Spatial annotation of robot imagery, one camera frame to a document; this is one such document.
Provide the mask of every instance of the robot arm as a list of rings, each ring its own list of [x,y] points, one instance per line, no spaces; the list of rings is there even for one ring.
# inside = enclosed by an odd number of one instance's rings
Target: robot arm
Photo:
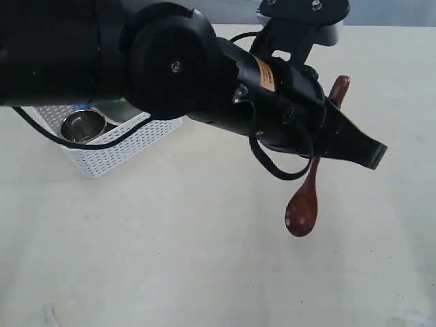
[[[0,104],[83,104],[124,97],[152,119],[190,118],[249,138],[276,177],[301,177],[313,157],[376,169],[386,146],[363,134],[324,95],[305,61],[331,45],[348,0],[264,0],[265,27],[249,52],[215,35],[206,17],[145,1],[5,0],[0,10]],[[289,61],[273,52],[291,54]],[[309,158],[300,173],[275,167],[273,151]]]

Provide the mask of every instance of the white table surface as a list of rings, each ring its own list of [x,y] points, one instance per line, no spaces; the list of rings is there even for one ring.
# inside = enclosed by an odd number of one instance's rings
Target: white table surface
[[[269,175],[241,136],[186,120],[88,181],[4,108],[0,326],[45,326],[50,304],[62,327],[436,326],[435,38],[346,27],[314,48],[325,89],[351,76],[344,111],[390,148],[376,171],[322,162],[303,239],[283,222],[301,182]]]

